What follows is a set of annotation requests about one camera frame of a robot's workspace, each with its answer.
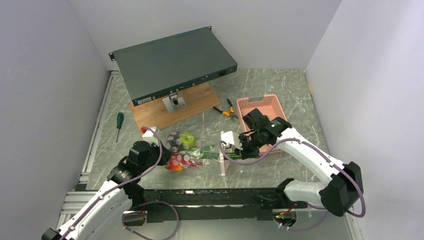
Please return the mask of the red fake chili pepper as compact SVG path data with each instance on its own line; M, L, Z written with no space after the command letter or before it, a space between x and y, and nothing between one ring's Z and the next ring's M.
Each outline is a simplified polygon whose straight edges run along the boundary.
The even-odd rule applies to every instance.
M183 167L183 168L188 168L188 167L201 167L202 165L203 165L203 163L202 162L196 162L196 161L193 161L193 160L182 160L181 162L180 162L180 165Z

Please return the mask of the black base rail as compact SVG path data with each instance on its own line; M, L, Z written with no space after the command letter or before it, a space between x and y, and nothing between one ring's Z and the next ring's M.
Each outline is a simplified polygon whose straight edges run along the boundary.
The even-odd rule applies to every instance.
M271 221L279 212L294 212L306 204L293 202L275 187L145 189L132 210L146 214L148 223L175 220L255 219Z

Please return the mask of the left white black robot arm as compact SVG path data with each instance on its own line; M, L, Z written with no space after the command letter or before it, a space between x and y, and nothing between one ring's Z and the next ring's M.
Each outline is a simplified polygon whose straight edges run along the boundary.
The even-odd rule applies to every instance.
M173 153L162 144L137 141L110 171L95 195L58 229L47 229L43 240L97 240L129 209L145 203L144 188L138 183L154 167L164 166Z

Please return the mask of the green fake chili pepper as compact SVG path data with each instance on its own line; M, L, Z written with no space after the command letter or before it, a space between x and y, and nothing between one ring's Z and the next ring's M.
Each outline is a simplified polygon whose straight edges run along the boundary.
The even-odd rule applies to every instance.
M213 159L218 160L222 155L215 145L207 145L201 148L196 148L186 151L188 155L196 159Z

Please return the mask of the dark fake grape bunch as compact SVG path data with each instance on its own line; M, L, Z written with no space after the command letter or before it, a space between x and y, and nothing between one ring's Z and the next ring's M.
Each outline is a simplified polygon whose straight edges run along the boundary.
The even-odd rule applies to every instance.
M165 147L171 152L178 153L183 147L182 139L180 138L181 134L178 131L172 131L167 137Z

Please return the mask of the green handled screwdriver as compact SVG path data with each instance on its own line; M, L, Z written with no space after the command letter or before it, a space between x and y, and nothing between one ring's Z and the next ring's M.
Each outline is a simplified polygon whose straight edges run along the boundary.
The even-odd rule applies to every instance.
M119 135L120 135L120 130L122 128L123 121L124 121L124 114L122 112L119 112L116 116L116 129L117 129L116 140L115 140L116 143L119 141Z

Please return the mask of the orange black pliers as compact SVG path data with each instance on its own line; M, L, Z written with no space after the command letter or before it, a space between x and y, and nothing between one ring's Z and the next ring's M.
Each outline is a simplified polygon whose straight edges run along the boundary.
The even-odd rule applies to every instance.
M234 106L233 106L233 104L232 104L232 102L231 102L231 100L229 99L229 98L227 98L226 99L226 101L228 102L228 104L229 104L229 111L225 111L225 110L220 110L219 108L217 108L216 106L214 106L213 107L213 109L215 110L215 111L217 111L218 113L220 113L220 114L222 114L222 115L224 115L224 116L226 116L226 117L229 117L232 121L236 121L236 119L239 119L239 117L238 117L238 115L236 114L236 111L235 111L235 109L234 109Z

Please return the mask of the brown wooden board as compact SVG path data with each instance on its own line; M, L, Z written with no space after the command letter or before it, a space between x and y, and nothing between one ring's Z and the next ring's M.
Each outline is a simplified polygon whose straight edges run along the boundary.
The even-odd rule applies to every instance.
M163 130L220 104L213 88L205 82L138 106L131 102L129 107L138 128Z

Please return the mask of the metal bracket with knob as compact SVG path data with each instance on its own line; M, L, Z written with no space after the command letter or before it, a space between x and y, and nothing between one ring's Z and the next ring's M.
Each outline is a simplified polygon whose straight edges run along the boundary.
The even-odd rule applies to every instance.
M183 96L177 92L169 94L162 101L169 113L173 113L187 106Z

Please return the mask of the aluminium frame rail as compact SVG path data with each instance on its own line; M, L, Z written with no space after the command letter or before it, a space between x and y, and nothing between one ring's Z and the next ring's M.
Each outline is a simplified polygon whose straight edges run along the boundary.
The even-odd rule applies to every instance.
M60 227L65 222L70 220L73 215L75 215L79 209L84 206L85 202L88 202L90 197L93 196L96 192L91 190L86 190L89 177L92 172L93 163L95 160L95 155L98 149L98 145L101 138L101 132L104 126L106 119L106 113L111 101L112 93L115 87L117 79L121 77L121 74L118 70L112 70L109 72L109 78L107 81L106 89L102 98L101 105L96 117L96 122L94 125L94 131L91 137L91 141L88 147L88 151L85 157L85 161L78 179L76 187L69 191L66 194L61 212L59 215L59 220L57 226Z

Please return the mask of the clear zip top bag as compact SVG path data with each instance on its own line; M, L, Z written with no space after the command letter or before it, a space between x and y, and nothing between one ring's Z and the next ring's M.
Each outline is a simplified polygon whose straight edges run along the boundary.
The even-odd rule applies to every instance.
M181 172L189 167L200 168L217 161L220 174L225 176L230 165L216 145L206 145L191 132L172 131L163 146L173 153L165 165L169 171Z

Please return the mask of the green fake apple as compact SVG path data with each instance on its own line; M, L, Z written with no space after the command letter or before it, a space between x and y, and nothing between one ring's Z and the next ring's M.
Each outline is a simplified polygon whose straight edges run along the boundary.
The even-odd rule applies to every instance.
M191 132L184 132L180 135L181 145L184 150L192 149L196 146L196 137Z

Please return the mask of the dark grey rack server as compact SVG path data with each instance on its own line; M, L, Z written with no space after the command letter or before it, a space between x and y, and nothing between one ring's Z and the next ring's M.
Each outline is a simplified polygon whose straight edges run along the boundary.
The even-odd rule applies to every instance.
M210 26L109 53L136 107L232 74L238 63Z

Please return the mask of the pink perforated plastic basket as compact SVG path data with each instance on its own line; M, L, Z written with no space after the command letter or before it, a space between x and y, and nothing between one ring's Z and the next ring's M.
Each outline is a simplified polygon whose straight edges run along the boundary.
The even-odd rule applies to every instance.
M248 131L268 133L268 144L259 149L259 156L278 142L283 131L292 127L275 94L257 98L239 98L236 104L243 133Z

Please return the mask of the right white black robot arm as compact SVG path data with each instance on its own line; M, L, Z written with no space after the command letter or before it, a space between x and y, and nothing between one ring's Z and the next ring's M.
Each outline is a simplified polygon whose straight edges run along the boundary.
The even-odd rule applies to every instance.
M269 146L288 153L309 170L318 182L303 182L293 178L284 180L275 194L276 203L287 208L293 202L319 204L331 214L342 217L348 213L357 218L366 214L366 202L362 171L360 166L350 161L345 163L330 156L303 137L288 121L281 117L270 120L257 108L245 116L243 121L249 131L238 136L238 154L242 159L262 160L260 148Z

